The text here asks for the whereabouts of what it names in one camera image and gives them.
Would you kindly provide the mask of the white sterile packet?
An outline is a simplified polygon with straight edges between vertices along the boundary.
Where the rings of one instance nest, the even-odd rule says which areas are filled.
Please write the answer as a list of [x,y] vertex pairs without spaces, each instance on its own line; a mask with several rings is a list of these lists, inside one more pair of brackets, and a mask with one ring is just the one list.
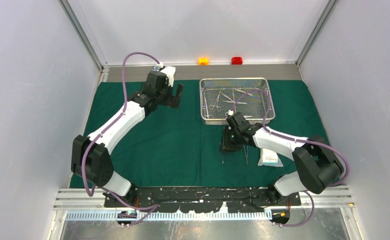
[[268,166],[268,167],[283,167],[283,163],[278,157],[278,154],[269,149],[261,148],[260,149],[260,159],[258,162],[259,166]]

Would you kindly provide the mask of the metal mesh instrument tray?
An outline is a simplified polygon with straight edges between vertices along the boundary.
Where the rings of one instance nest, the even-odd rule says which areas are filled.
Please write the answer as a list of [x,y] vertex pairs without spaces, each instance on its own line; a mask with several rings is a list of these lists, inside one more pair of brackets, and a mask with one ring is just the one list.
[[[265,119],[269,123],[276,117],[276,113],[271,98],[268,81],[265,78],[258,77],[239,77],[239,78],[204,78],[199,82],[201,118],[206,125],[226,125],[226,115],[229,110],[241,112],[250,123],[260,123]],[[235,108],[231,103],[220,94],[218,105],[221,106],[220,112],[210,110],[214,118],[207,119],[205,107],[206,97],[207,105],[211,104],[217,94],[222,92],[235,100]]]

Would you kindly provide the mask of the green surgical drape cloth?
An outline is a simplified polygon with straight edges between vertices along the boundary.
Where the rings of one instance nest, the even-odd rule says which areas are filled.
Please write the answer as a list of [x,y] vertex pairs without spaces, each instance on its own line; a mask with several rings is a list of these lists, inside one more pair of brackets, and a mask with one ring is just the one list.
[[[283,167],[259,166],[260,151],[248,148],[220,154],[222,126],[206,125],[200,115],[199,80],[183,80],[178,109],[159,106],[135,125],[111,154],[114,170],[138,187],[203,186],[265,187],[295,171],[282,157]],[[294,136],[327,138],[314,100],[300,80],[270,80],[276,117],[269,127]]]

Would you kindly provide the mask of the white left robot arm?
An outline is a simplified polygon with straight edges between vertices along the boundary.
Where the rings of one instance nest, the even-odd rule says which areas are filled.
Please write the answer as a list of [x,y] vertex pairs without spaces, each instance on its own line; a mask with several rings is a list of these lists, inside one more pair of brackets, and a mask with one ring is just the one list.
[[142,85],[124,105],[99,129],[88,136],[78,135],[72,146],[72,173],[86,182],[117,194],[117,201],[124,207],[135,203],[136,194],[130,190],[130,181],[118,174],[110,154],[119,141],[158,106],[177,109],[180,105],[183,85],[177,85],[173,95],[175,67],[154,66]]

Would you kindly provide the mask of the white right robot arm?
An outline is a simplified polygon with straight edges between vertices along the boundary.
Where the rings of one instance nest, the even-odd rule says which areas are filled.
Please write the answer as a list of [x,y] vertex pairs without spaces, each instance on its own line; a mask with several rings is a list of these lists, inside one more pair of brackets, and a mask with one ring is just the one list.
[[302,191],[322,193],[349,173],[344,156],[327,145],[321,136],[297,137],[281,133],[263,123],[251,124],[242,113],[228,111],[221,144],[222,151],[238,151],[242,146],[269,150],[292,160],[296,170],[269,186],[268,198],[281,205],[288,196]]

